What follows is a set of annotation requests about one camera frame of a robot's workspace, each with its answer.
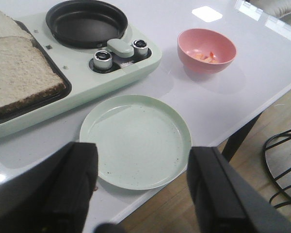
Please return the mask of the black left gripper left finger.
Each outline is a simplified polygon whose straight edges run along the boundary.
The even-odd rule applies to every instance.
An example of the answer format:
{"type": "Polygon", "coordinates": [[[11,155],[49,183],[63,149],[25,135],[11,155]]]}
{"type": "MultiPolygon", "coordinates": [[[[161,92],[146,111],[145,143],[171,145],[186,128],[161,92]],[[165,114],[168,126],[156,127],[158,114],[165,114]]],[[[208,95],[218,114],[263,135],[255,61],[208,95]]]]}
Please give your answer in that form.
{"type": "Polygon", "coordinates": [[[94,143],[70,142],[0,183],[0,233],[80,233],[96,187],[94,143]]]}

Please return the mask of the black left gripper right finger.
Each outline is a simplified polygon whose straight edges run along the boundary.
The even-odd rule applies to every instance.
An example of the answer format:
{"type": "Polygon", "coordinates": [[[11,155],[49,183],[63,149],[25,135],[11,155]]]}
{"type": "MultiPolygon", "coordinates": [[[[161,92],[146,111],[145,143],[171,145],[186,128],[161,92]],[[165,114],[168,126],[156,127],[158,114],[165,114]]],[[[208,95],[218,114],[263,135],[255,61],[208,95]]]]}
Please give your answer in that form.
{"type": "Polygon", "coordinates": [[[215,147],[191,148],[188,187],[202,233],[291,233],[291,222],[215,147]]]}

